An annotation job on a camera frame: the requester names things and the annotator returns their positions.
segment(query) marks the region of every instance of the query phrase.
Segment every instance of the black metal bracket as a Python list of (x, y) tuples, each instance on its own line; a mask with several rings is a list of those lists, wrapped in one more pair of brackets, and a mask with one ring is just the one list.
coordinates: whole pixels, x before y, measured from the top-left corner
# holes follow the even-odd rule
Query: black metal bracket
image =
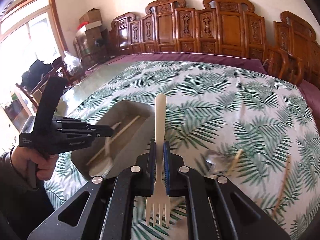
[[(288, 234), (228, 178), (209, 179), (164, 143), (167, 195), (184, 196), (189, 240), (289, 240)], [(96, 176), (48, 217), (28, 240), (129, 240), (135, 196), (151, 196), (155, 143), (116, 178)]]
[[(54, 111), (66, 85), (66, 80), (51, 77), (41, 97), (36, 116), (30, 116), (19, 136), (19, 146), (35, 148), (43, 157), (90, 147), (97, 137), (110, 137), (108, 125), (90, 125), (81, 120), (56, 116)], [(34, 189), (44, 182), (36, 176), (38, 165), (28, 161), (28, 183)]]

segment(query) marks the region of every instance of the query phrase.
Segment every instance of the fork handle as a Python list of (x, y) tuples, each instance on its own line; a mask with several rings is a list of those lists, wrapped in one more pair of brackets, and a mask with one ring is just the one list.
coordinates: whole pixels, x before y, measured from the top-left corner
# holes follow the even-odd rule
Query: fork handle
[(162, 180), (162, 160), (165, 128), (165, 106), (167, 98), (158, 94), (155, 99), (156, 112), (156, 183)]

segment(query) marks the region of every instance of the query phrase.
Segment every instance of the red object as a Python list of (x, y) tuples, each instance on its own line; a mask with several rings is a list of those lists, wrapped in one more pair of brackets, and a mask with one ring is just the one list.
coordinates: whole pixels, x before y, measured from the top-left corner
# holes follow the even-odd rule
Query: red object
[(83, 22), (83, 23), (80, 23), (77, 30), (79, 31), (83, 26), (89, 24), (89, 22)]

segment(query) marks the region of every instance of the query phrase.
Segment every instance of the clear plastic bag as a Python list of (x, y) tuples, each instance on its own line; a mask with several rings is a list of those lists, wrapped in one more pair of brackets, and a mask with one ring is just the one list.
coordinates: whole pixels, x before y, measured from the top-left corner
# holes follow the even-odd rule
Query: clear plastic bag
[(79, 58), (72, 56), (68, 51), (64, 51), (64, 54), (66, 55), (64, 62), (68, 65), (67, 70), (71, 76), (76, 76), (83, 71)]

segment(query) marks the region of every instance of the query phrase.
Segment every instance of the window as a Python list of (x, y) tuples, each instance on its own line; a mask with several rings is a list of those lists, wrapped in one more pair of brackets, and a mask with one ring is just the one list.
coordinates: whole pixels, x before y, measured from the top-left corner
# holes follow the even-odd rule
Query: window
[(67, 50), (54, 0), (24, 0), (0, 22), (0, 104), (10, 103), (21, 75), (37, 59), (52, 63)]
[(22, 7), (21, 9), (9, 14), (7, 17), (4, 17), (4, 20), (1, 23), (1, 34), (4, 34), (7, 30), (9, 30), (23, 18), (26, 18), (37, 10), (48, 5), (49, 0), (35, 0), (34, 2)]

